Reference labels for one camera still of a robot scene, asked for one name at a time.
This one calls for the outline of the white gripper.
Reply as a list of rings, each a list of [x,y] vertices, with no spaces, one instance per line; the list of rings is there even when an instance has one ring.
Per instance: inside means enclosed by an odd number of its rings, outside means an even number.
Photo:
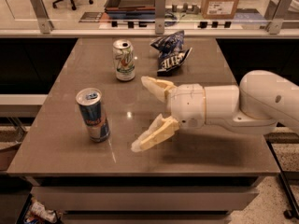
[[[133,152],[148,150],[168,138],[179,129],[201,128],[205,124],[205,90],[199,84],[176,85],[168,80],[142,77],[142,85],[159,101],[166,103],[171,116],[159,114],[131,145]]]

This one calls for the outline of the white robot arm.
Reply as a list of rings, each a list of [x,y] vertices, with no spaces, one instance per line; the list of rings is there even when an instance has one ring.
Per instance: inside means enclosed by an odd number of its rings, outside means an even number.
[[[166,104],[170,116],[158,115],[131,146],[133,152],[150,149],[179,129],[218,125],[233,133],[268,134],[281,123],[299,133],[299,87],[264,70],[246,73],[239,84],[203,87],[175,85],[142,77],[142,85]]]

